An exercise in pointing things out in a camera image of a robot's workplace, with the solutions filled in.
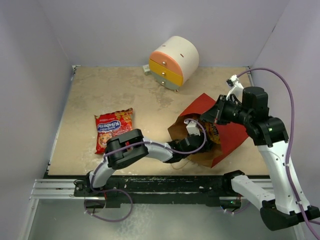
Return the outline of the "yellow m&m's packet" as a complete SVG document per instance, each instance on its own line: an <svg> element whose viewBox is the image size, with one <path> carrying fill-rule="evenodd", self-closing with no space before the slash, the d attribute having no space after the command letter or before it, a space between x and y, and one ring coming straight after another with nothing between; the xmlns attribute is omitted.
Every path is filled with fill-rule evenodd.
<svg viewBox="0 0 320 240"><path fill-rule="evenodd" d="M219 131L214 123L201 121L201 125L204 128L207 139L213 142L214 144L221 144L221 139L219 135Z"/></svg>

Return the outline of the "small white box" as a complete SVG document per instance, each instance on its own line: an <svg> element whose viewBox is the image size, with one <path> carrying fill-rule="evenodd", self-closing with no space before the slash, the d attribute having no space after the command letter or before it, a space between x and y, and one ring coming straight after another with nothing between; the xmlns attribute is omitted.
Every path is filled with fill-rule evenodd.
<svg viewBox="0 0 320 240"><path fill-rule="evenodd" d="M151 74L150 66L148 64L142 66L143 73L147 76Z"/></svg>

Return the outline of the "red snack bag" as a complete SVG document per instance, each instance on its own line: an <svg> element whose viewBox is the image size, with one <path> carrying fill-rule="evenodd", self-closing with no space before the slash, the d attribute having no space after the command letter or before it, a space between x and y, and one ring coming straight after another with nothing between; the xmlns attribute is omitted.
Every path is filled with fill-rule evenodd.
<svg viewBox="0 0 320 240"><path fill-rule="evenodd" d="M105 152L109 139L133 129L133 113L133 108L128 108L94 116L97 131L96 155L101 155Z"/></svg>

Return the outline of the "round pastel drawer cabinet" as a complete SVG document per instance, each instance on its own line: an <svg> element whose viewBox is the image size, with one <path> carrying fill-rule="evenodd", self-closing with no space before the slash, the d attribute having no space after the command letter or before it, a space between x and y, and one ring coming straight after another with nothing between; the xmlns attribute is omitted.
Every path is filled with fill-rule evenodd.
<svg viewBox="0 0 320 240"><path fill-rule="evenodd" d="M189 40L172 36L150 54L148 65L160 85L178 92L199 62L199 52Z"/></svg>

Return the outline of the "black aluminium base frame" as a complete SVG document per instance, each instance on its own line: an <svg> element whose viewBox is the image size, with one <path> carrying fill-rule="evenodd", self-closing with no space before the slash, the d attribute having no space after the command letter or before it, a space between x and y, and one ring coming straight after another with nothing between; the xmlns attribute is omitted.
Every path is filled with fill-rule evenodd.
<svg viewBox="0 0 320 240"><path fill-rule="evenodd" d="M74 179L47 177L33 185L31 197L40 200L84 200L88 209L119 208L122 204L205 205L237 209L247 200L257 209L276 207L268 176L235 171L224 175L113 175L107 193L77 188Z"/></svg>

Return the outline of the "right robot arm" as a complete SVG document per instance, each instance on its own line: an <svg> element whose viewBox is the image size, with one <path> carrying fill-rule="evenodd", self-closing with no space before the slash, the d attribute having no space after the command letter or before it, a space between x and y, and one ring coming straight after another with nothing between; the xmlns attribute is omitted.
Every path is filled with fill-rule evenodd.
<svg viewBox="0 0 320 240"><path fill-rule="evenodd" d="M242 102L220 95L216 103L200 116L204 122L240 124L253 140L267 166L273 193L254 183L243 172L226 173L222 190L228 196L244 196L260 212L262 221L277 231L314 220L320 210L305 197L289 149L289 137L283 121L269 115L268 94L261 87L246 87Z"/></svg>

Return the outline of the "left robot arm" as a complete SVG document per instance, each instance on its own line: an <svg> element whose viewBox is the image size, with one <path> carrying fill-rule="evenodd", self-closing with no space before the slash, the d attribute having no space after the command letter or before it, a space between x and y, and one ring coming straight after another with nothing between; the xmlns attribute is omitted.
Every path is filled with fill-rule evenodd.
<svg viewBox="0 0 320 240"><path fill-rule="evenodd" d="M83 187L91 196L98 196L116 170L127 168L144 157L172 164L190 155L207 153L213 145L204 131L189 134L182 140L160 143L143 136L140 129L134 129L109 139L99 165L88 172L84 180L77 179L73 184L78 189Z"/></svg>

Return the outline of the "red brown paper bag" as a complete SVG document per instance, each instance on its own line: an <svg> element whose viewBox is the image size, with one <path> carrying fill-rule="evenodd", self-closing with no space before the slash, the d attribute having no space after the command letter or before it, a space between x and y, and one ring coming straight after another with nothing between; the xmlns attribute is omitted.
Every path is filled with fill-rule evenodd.
<svg viewBox="0 0 320 240"><path fill-rule="evenodd" d="M182 140L187 137L188 131L184 120L192 118L198 120L200 115L209 110L216 101L206 93L196 98L176 119L167 130L172 140ZM213 142L209 152L196 153L188 157L193 163L213 168L224 158L237 149L249 136L244 126L236 123L216 125L200 121L208 134L207 139Z"/></svg>

